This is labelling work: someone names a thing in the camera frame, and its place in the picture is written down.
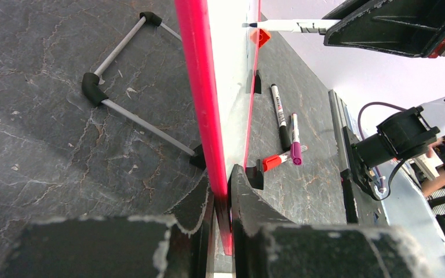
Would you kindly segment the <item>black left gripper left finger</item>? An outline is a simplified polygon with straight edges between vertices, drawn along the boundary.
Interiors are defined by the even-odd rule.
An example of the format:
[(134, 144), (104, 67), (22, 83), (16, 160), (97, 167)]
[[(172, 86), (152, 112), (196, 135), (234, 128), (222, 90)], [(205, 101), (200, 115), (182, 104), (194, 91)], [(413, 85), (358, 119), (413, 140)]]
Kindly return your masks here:
[(0, 277), (212, 277), (209, 180), (165, 214), (49, 217), (28, 224)]

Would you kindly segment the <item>blue capped white marker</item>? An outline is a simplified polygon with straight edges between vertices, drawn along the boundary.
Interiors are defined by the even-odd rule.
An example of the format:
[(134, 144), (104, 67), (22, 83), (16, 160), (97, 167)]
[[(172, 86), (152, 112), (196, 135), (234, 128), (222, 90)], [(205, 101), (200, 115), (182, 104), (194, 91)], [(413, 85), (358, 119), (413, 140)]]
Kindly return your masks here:
[(265, 20), (254, 23), (243, 23), (242, 27), (259, 28), (269, 32), (295, 32), (324, 35), (328, 29), (339, 22), (340, 20), (329, 19)]

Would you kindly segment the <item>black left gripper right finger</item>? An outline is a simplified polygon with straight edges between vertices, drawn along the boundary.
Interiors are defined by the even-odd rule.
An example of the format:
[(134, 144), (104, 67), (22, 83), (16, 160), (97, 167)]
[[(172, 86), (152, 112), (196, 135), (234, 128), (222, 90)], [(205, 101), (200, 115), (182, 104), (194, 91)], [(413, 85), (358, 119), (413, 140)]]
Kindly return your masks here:
[(234, 277), (432, 277), (418, 242), (391, 226), (299, 225), (230, 179)]

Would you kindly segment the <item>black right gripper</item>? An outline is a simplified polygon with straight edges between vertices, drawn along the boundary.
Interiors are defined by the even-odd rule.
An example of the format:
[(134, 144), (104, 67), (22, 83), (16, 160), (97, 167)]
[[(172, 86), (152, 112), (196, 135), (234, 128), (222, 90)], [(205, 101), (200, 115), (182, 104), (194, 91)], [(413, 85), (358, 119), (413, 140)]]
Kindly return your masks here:
[(324, 45), (409, 58), (445, 57), (445, 1), (345, 1), (325, 15), (338, 20)]

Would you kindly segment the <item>person forearm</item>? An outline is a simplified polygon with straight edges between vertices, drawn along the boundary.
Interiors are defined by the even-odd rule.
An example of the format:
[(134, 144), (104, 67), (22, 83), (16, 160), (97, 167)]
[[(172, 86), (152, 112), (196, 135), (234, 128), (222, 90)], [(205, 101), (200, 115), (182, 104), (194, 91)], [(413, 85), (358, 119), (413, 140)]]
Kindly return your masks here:
[[(429, 144), (426, 156), (428, 158), (431, 158), (435, 154), (434, 148), (441, 145), (442, 143), (443, 139), (438, 138), (436, 142)], [(444, 186), (445, 186), (445, 170), (444, 168), (441, 168), (438, 177), (436, 177), (434, 180), (427, 180), (422, 183), (421, 192), (424, 198), (428, 198), (432, 193), (434, 193), (435, 191), (439, 190)]]

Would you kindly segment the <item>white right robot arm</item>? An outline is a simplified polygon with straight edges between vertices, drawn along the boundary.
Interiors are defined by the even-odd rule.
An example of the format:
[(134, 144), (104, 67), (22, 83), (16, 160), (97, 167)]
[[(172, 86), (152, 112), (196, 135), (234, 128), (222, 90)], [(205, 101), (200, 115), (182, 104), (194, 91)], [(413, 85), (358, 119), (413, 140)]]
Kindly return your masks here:
[[(317, 32), (326, 46), (435, 58), (445, 56), (445, 1), (345, 1), (321, 21), (281, 20), (276, 29)], [(344, 140), (346, 180), (372, 193), (373, 167), (403, 164), (444, 136), (445, 97), (397, 112), (374, 135)], [(256, 194), (240, 166), (230, 186), (234, 277), (432, 277), (400, 228), (296, 224)]]

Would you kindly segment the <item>pink framed whiteboard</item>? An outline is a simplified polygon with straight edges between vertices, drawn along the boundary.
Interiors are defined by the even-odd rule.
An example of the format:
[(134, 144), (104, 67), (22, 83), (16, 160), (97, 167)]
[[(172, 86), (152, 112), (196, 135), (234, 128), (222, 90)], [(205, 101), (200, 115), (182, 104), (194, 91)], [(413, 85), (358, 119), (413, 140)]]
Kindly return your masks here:
[(246, 93), (250, 70), (257, 70), (256, 28), (260, 1), (176, 1), (178, 24), (195, 104), (202, 150), (225, 255), (232, 255), (230, 179), (234, 165), (245, 167), (255, 93)]

